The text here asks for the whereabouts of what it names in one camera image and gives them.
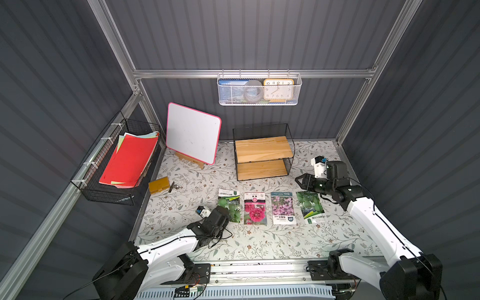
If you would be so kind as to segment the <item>green gourd seed bag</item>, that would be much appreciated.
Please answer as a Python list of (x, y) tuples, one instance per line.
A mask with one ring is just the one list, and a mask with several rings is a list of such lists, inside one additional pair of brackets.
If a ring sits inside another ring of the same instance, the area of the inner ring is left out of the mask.
[(304, 222), (307, 225), (318, 225), (325, 221), (325, 210), (318, 193), (300, 191), (296, 193)]
[(217, 204), (228, 210), (231, 222), (240, 223), (241, 202), (239, 191), (219, 188)]

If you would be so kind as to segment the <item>pink carnation seed bag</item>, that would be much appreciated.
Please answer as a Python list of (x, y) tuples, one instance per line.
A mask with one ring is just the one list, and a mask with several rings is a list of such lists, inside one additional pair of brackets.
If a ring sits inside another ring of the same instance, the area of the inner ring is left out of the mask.
[(244, 224), (267, 225), (266, 195), (264, 192), (244, 194)]

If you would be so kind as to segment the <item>purple flower seed bag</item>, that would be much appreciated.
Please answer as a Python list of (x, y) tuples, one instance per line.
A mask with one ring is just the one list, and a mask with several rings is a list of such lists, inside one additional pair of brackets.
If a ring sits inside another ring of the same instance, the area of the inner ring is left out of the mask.
[(292, 192), (271, 193), (272, 221), (274, 225), (296, 225)]

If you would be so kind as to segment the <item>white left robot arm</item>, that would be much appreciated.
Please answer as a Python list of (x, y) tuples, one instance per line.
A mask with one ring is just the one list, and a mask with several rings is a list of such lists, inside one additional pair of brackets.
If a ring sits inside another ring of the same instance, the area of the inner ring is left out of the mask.
[(140, 246), (132, 241), (122, 244), (92, 279), (99, 298), (132, 300), (161, 285), (208, 284), (211, 267), (194, 263), (189, 255), (223, 240), (230, 219), (230, 212), (217, 206), (170, 237)]

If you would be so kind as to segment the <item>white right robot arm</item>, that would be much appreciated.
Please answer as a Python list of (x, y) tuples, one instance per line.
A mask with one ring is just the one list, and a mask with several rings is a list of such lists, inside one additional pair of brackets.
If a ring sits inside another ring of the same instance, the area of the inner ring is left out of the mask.
[(367, 232), (386, 260), (372, 261), (346, 248), (331, 251), (324, 267), (331, 278), (352, 275), (380, 290), (387, 300), (437, 300), (446, 296), (441, 285), (441, 261), (421, 251), (391, 224), (370, 192), (350, 177), (345, 162), (317, 156), (311, 164), (314, 174), (296, 177), (299, 187), (328, 195), (340, 205)]

